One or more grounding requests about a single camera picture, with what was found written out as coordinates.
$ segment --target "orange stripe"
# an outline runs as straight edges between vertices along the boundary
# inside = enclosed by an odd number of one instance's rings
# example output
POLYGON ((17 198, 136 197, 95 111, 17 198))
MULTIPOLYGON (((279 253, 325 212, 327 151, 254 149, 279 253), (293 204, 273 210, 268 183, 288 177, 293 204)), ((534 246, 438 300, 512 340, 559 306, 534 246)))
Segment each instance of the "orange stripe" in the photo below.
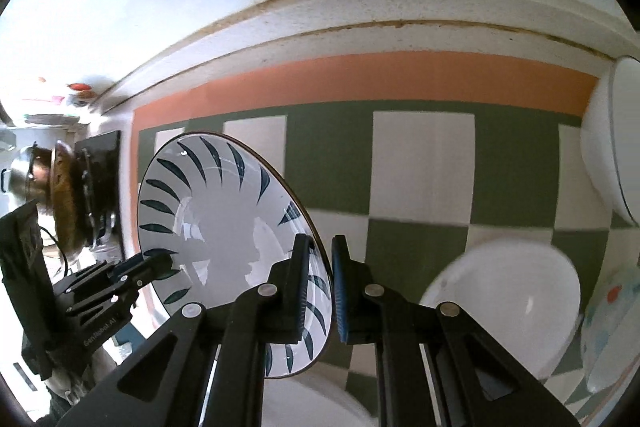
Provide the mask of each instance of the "orange stripe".
POLYGON ((595 82, 590 74, 524 58, 430 51, 315 58, 236 74, 134 111, 131 193, 136 193, 137 185, 138 133, 162 124, 256 108, 346 100, 495 103, 581 117, 595 82))

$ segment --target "green tile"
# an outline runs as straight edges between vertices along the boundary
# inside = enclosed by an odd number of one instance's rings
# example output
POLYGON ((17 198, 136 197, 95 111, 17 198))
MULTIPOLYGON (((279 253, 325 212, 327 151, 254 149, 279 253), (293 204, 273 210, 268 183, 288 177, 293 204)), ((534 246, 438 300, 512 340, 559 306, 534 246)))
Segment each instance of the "green tile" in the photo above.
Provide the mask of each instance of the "green tile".
POLYGON ((138 183, 142 182, 146 168, 154 157, 156 130, 144 129, 138 133, 138 183))
POLYGON ((376 282, 419 302, 427 286, 464 253, 467 227, 369 219, 366 263, 376 282))
POLYGON ((580 408, 580 410, 576 413, 576 418, 584 418, 585 416, 593 413, 606 399, 607 395, 610 393, 610 387, 603 389, 602 391, 598 391, 596 394, 591 396, 590 399, 580 408))
POLYGON ((194 118, 187 122, 185 131, 209 131, 209 132, 222 132, 222 126, 225 123, 225 115, 217 114, 213 116, 206 116, 205 118, 194 118))
POLYGON ((372 118, 358 102, 290 108, 286 179, 307 208, 369 214, 372 118))
POLYGON ((476 108, 471 222, 552 227, 559 175, 558 117, 516 107, 476 108))
POLYGON ((582 357, 580 356, 580 331, 575 333, 571 344, 566 348, 558 367, 554 370, 554 375, 560 375, 561 373, 567 373, 574 371, 575 369, 582 368, 582 357))
POLYGON ((611 228, 612 229, 632 229, 632 228, 635 228, 635 225, 628 224, 628 222, 622 219, 622 217, 620 217, 620 214, 614 210, 613 213, 611 214, 611 228))
POLYGON ((378 415, 378 381, 358 373, 349 373, 347 393, 359 401, 372 416, 378 415))
POLYGON ((607 248, 609 230, 559 232, 554 230, 551 244, 559 248, 574 263, 580 280, 580 312, 593 294, 600 266, 607 248))
POLYGON ((331 331, 329 331, 329 339, 327 340, 326 347, 320 355, 318 362, 330 363, 332 365, 348 369, 351 363, 352 350, 353 346, 347 346, 346 344, 341 343, 338 328, 335 325, 332 325, 331 331))
POLYGON ((591 396, 591 393, 587 389, 587 381, 583 378, 565 403, 575 403, 588 396, 591 396))

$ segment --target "screw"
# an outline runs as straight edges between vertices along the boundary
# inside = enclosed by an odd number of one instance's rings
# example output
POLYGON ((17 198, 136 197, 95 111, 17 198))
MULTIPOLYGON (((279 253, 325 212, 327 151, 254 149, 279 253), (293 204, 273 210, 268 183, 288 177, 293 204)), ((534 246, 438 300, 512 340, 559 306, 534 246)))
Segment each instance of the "screw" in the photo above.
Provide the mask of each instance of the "screw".
POLYGON ((367 284, 364 287, 364 293, 369 297, 382 297, 385 289, 380 284, 367 284))
POLYGON ((445 317, 457 317, 460 314, 460 306, 453 302, 443 302, 440 305, 440 313, 445 317))
POLYGON ((258 286, 258 295, 262 297, 271 297, 272 295, 276 295, 277 291, 278 287, 270 282, 258 286))
POLYGON ((195 302, 192 302, 190 304, 187 304, 184 308, 182 308, 182 315, 184 317, 187 317, 188 319, 192 319, 200 315, 201 311, 202 311, 202 306, 200 306, 199 304, 196 304, 195 302))

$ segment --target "blue leaf pattern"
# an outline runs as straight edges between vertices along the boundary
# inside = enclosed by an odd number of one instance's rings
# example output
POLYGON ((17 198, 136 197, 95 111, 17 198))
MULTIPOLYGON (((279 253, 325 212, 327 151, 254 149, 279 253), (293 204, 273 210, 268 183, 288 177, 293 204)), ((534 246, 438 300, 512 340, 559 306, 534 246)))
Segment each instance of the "blue leaf pattern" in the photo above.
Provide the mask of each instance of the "blue leaf pattern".
POLYGON ((264 356, 264 376, 268 377, 273 366, 273 351, 271 350, 271 344, 267 344, 267 353, 264 356))
POLYGON ((318 322, 320 323, 320 327, 322 328, 322 333, 324 333, 324 336, 326 336, 326 328, 324 327, 324 317, 322 317, 320 310, 315 306, 313 306, 313 304, 311 304, 309 301, 306 302, 306 307, 309 309, 309 311, 311 311, 316 316, 316 319, 318 319, 318 322))
POLYGON ((202 176, 202 180, 204 181, 204 184, 206 185, 207 184, 207 177, 204 175, 204 169, 202 168, 202 163, 200 162, 200 159, 184 143, 178 142, 178 145, 180 147, 182 147, 182 150, 187 153, 187 156, 189 158, 191 158, 191 161, 198 168, 198 171, 200 171, 200 175, 202 176))
POLYGON ((171 214, 172 216, 175 216, 174 211, 172 211, 172 209, 170 209, 168 206, 162 203, 162 201, 141 200, 140 204, 144 204, 145 206, 148 206, 149 208, 153 208, 158 212, 164 212, 165 214, 171 214))
POLYGON ((594 307, 587 310, 587 316, 585 318, 587 326, 591 326, 591 321, 593 320, 593 315, 595 314, 595 312, 596 309, 594 307))
POLYGON ((264 167, 260 165, 260 195, 258 196, 258 201, 256 204, 260 203, 260 198, 264 194, 265 190, 267 190, 269 183, 271 183, 271 176, 264 169, 264 167))
POLYGON ((302 339, 305 341, 306 352, 309 355, 309 360, 314 359, 314 340, 311 338, 311 333, 305 328, 302 330, 302 339))
POLYGON ((174 255, 177 252, 173 250, 167 250, 166 248, 150 248, 149 250, 143 251, 142 255, 144 257, 153 257, 155 255, 162 255, 163 253, 168 253, 169 255, 174 255))
POLYGON ((293 349, 291 349, 289 344, 285 344, 284 352, 287 355, 287 369, 289 369, 289 373, 291 373, 291 369, 293 369, 293 349))
POLYGON ((283 225, 284 223, 288 223, 289 221, 293 221, 294 219, 298 219, 300 216, 301 214, 298 210, 298 207, 293 201, 291 201, 289 203, 289 206, 287 207, 287 210, 285 210, 284 212, 284 216, 282 216, 282 219, 278 223, 278 226, 283 225))
POLYGON ((227 143, 227 145, 229 146, 229 149, 231 149, 231 154, 234 156, 234 161, 236 162, 236 167, 238 168, 238 178, 240 178, 240 189, 242 189, 242 180, 244 180, 244 160, 242 159, 242 156, 240 155, 240 153, 236 150, 236 148, 234 146, 232 146, 230 143, 227 143))
POLYGON ((166 273, 163 273, 162 275, 156 277, 157 281, 163 281, 165 279, 169 279, 170 277, 173 277, 174 275, 178 275, 178 273, 180 273, 180 270, 177 270, 175 268, 172 268, 171 270, 169 270, 166 273))
POLYGON ((213 161, 216 163, 216 167, 218 167, 218 172, 220 173, 220 183, 222 183, 222 162, 220 161, 220 154, 218 154, 218 150, 213 147, 207 140, 205 140, 202 136, 200 136, 202 143, 204 143, 205 147, 209 151, 209 154, 213 158, 213 161))
POLYGON ((328 299, 331 298, 331 295, 329 295, 329 288, 327 288, 327 285, 326 285, 326 282, 324 282, 324 279, 322 279, 321 277, 318 277, 318 275, 310 275, 309 280, 313 284, 318 286, 322 290, 322 293, 324 293, 328 299))
POLYGON ((173 304, 174 302, 179 301, 185 295, 187 295, 187 293, 189 292, 190 289, 191 288, 185 288, 184 290, 178 290, 178 291, 173 292, 164 301, 162 301, 162 304, 173 304))
POLYGON ((604 348, 607 346, 609 342, 609 333, 607 331, 598 331, 596 337, 594 339, 594 351, 596 358, 600 356, 603 352, 604 348))
POLYGON ((172 198, 174 198, 174 200, 180 203, 180 198, 178 197, 178 194, 176 194, 174 190, 166 183, 161 182, 160 180, 147 180, 146 183, 151 185, 152 187, 159 188, 160 190, 164 190, 164 192, 169 194, 172 198))
POLYGON ((157 158, 157 160, 162 167, 164 167, 169 172, 174 174, 182 183, 184 183, 185 185, 187 185, 187 187, 189 187, 189 190, 191 190, 191 185, 189 184, 189 180, 187 179, 187 176, 184 175, 184 172, 182 172, 182 169, 180 169, 172 161, 164 160, 162 158, 157 158))
POLYGON ((142 230, 148 230, 149 232, 158 232, 158 233, 173 233, 171 229, 168 229, 164 225, 159 225, 158 223, 148 223, 146 225, 140 225, 142 230))

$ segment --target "cable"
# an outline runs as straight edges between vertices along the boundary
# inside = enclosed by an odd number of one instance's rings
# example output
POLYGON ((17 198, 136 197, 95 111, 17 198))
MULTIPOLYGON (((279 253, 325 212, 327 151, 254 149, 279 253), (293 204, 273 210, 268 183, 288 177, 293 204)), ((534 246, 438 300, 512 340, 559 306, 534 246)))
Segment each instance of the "cable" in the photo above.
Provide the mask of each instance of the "cable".
POLYGON ((66 260, 66 255, 65 253, 62 251, 62 248, 60 248, 60 245, 58 244, 57 240, 55 237, 53 237, 51 235, 51 232, 49 232, 49 230, 45 229, 44 227, 40 227, 41 230, 44 230, 44 232, 47 233, 47 235, 51 238, 51 240, 56 244, 56 246, 58 247, 58 250, 60 250, 60 253, 62 254, 62 259, 65 260, 65 274, 64 277, 66 277, 69 274, 69 263, 66 260))

